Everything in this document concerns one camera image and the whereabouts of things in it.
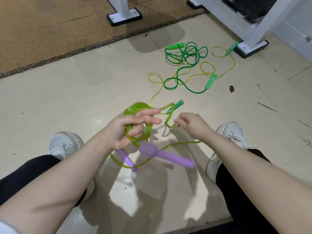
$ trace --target hand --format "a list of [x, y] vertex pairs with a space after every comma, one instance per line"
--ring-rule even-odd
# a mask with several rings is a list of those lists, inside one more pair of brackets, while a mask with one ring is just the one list
[[118, 115], [100, 132], [105, 135], [112, 149], [122, 149], [131, 144], [131, 141], [126, 137], [126, 125], [132, 125], [132, 129], [128, 132], [131, 137], [140, 137], [144, 132], [145, 124], [160, 124], [161, 119], [153, 117], [159, 114], [160, 109], [143, 109], [135, 115]]
[[174, 122], [186, 130], [192, 138], [198, 140], [203, 140], [207, 132], [212, 130], [200, 115], [194, 113], [181, 113]]

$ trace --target brown carpet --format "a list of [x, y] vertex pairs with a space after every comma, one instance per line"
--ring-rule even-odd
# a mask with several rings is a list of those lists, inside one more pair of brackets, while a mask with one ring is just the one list
[[204, 13], [187, 0], [128, 0], [143, 19], [111, 27], [107, 0], [0, 0], [0, 78]]

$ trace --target beige tile floor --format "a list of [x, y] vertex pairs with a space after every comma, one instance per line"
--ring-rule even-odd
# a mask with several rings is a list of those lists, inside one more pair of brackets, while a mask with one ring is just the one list
[[[214, 129], [238, 121], [249, 145], [257, 145], [273, 164], [312, 185], [312, 105], [298, 86], [301, 80], [301, 85], [304, 80], [312, 84], [311, 71], [304, 72], [309, 63], [270, 38], [274, 41], [260, 54], [242, 59], [233, 53], [236, 67], [205, 93], [193, 94], [183, 86], [162, 90], [153, 106], [183, 99], [174, 116], [199, 113]], [[146, 37], [137, 35], [0, 79], [0, 178], [45, 154], [54, 133], [71, 131], [86, 142], [133, 102], [148, 103], [160, 88], [148, 81], [148, 73], [158, 71], [167, 78], [176, 70], [165, 61], [165, 46], [189, 41], [211, 49], [229, 48], [235, 40], [214, 18], [201, 15]], [[230, 58], [217, 59], [210, 52], [206, 60], [217, 73], [232, 65]], [[189, 87], [199, 91], [206, 82], [204, 76], [194, 77]], [[178, 129], [167, 137], [163, 133], [168, 130], [161, 127], [153, 136], [159, 147], [190, 139]], [[211, 149], [199, 144], [169, 151], [192, 157], [197, 169], [155, 160], [133, 173], [109, 158], [95, 177], [95, 192], [73, 209], [58, 233], [161, 234], [229, 218], [222, 194], [205, 176]], [[144, 159], [137, 153], [131, 156], [136, 162]]]

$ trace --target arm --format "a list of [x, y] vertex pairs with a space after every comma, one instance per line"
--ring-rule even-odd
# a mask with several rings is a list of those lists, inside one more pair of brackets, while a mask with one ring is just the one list
[[0, 220], [23, 234], [55, 233], [86, 187], [114, 149], [131, 142], [125, 125], [134, 124], [129, 135], [141, 136], [147, 124], [160, 124], [158, 109], [117, 116], [70, 157], [30, 182], [0, 207]]
[[244, 193], [279, 233], [312, 232], [312, 188], [240, 148], [198, 115], [181, 113], [175, 122], [218, 155]]

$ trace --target jump rope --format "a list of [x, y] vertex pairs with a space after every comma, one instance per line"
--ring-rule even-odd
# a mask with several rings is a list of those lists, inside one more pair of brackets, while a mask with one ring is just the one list
[[[195, 74], [192, 74], [185, 82], [183, 82], [179, 77], [182, 76], [182, 75], [185, 75], [185, 74], [188, 74], [190, 71], [191, 71], [191, 68], [196, 66], [200, 59], [201, 58], [206, 58], [208, 56], [208, 48], [207, 47], [201, 47], [200, 49], [198, 49], [197, 47], [197, 44], [194, 43], [194, 42], [189, 42], [185, 45], [185, 43], [179, 43], [179, 44], [174, 44], [174, 45], [171, 45], [169, 47], [166, 47], [165, 48], [165, 54], [166, 54], [166, 59], [167, 61], [169, 61], [171, 64], [174, 64], [174, 65], [178, 65], [178, 68], [176, 70], [176, 72], [174, 73], [174, 75], [172, 77], [169, 77], [167, 78], [166, 80], [163, 80], [161, 74], [159, 74], [158, 72], [156, 71], [153, 71], [151, 73], [149, 73], [148, 75], [148, 78], [149, 78], [149, 81], [154, 83], [154, 84], [161, 84], [161, 87], [160, 87], [160, 90], [151, 98], [151, 101], [150, 101], [150, 105], [144, 103], [144, 102], [136, 102], [134, 104], [132, 104], [130, 107], [128, 107], [123, 115], [135, 115], [138, 111], [141, 111], [143, 109], [150, 109], [150, 108], [153, 108], [152, 107], [152, 100], [153, 98], [159, 94], [159, 92], [162, 90], [162, 88], [164, 87], [165, 89], [168, 89], [168, 90], [173, 90], [173, 89], [176, 89], [178, 87], [178, 85], [184, 85], [186, 87], [187, 90], [191, 91], [192, 93], [195, 93], [195, 94], [202, 94], [203, 92], [205, 92], [206, 90], [208, 90], [210, 88], [210, 86], [212, 85], [213, 81], [215, 79], [218, 79], [222, 76], [224, 76], [227, 72], [229, 72], [230, 70], [232, 70], [235, 65], [236, 65], [236, 61], [234, 59], [234, 57], [231, 55], [231, 52], [234, 50], [234, 48], [238, 45], [238, 42], [236, 42], [229, 50], [226, 50], [224, 49], [223, 47], [213, 47], [211, 49], [211, 54], [216, 57], [216, 58], [224, 58], [226, 56], [230, 56], [233, 60], [233, 66], [226, 70], [223, 74], [221, 75], [217, 75], [215, 74], [216, 72], [216, 68], [214, 67], [214, 65], [211, 63], [211, 62], [208, 62], [208, 61], [203, 61], [201, 64], [200, 64], [200, 69], [201, 69], [201, 72], [199, 73], [195, 73]], [[220, 49], [223, 49], [224, 51], [226, 51], [226, 54], [223, 55], [223, 56], [217, 56], [213, 53], [213, 50], [216, 49], [216, 48], [220, 48]], [[181, 54], [173, 54], [171, 52], [169, 52], [170, 50], [175, 50], [175, 49], [179, 49], [180, 53]], [[190, 63], [188, 61], [188, 58], [195, 58], [195, 62], [194, 63]], [[203, 69], [202, 69], [202, 65], [203, 64], [209, 64], [210, 66], [212, 66], [213, 68], [213, 71], [212, 72], [205, 72]], [[182, 70], [182, 69], [189, 69], [187, 72], [185, 73], [180, 73], [179, 72]], [[156, 75], [158, 76], [161, 81], [159, 82], [154, 82], [150, 79], [151, 75]], [[205, 89], [203, 91], [200, 91], [200, 92], [195, 92], [191, 89], [189, 89], [187, 86], [186, 86], [186, 82], [188, 82], [193, 76], [196, 76], [196, 75], [206, 75], [207, 77], [209, 77], [209, 81], [207, 82], [206, 86], [205, 86]], [[167, 87], [165, 84], [166, 82], [168, 81], [171, 81], [173, 80], [176, 82], [176, 85], [174, 87]], [[168, 115], [166, 121], [165, 121], [165, 125], [171, 129], [173, 127], [176, 126], [176, 124], [173, 124], [172, 126], [168, 125], [168, 121], [170, 120], [174, 110], [176, 110], [178, 107], [180, 107], [181, 105], [183, 105], [183, 100], [180, 100], [177, 104], [174, 104], [174, 103], [170, 103], [168, 105], [166, 105], [165, 107], [162, 107], [160, 110], [165, 110], [165, 109], [168, 109], [169, 110], [167, 111], [167, 113], [160, 113], [161, 115]], [[137, 147], [140, 146], [139, 144], [139, 141], [141, 140], [146, 140], [146, 142], [148, 142], [148, 138], [150, 137], [150, 133], [152, 131], [152, 124], [146, 124], [146, 130], [144, 131], [143, 135], [139, 138], [133, 138], [131, 136], [128, 135], [128, 132], [132, 129], [132, 125], [127, 125], [126, 126], [126, 130], [125, 130], [125, 134], [127, 136], [127, 138], [132, 141]], [[183, 142], [183, 143], [171, 143], [169, 145], [166, 145], [165, 147], [163, 147], [161, 150], [164, 150], [170, 146], [173, 146], [173, 145], [182, 145], [182, 144], [190, 144], [190, 143], [200, 143], [201, 141], [188, 141], [188, 142]], [[119, 161], [117, 161], [115, 159], [115, 157], [111, 154], [111, 159], [116, 163], [118, 164], [119, 166], [123, 167], [123, 168], [127, 168], [127, 169], [135, 169], [135, 168], [138, 168], [142, 165], [144, 165], [145, 163], [147, 163], [148, 161], [150, 161], [152, 158], [149, 158], [147, 159], [145, 162], [139, 164], [139, 165], [135, 165], [135, 166], [132, 166], [132, 167], [129, 167], [127, 165], [123, 165], [121, 164]]]

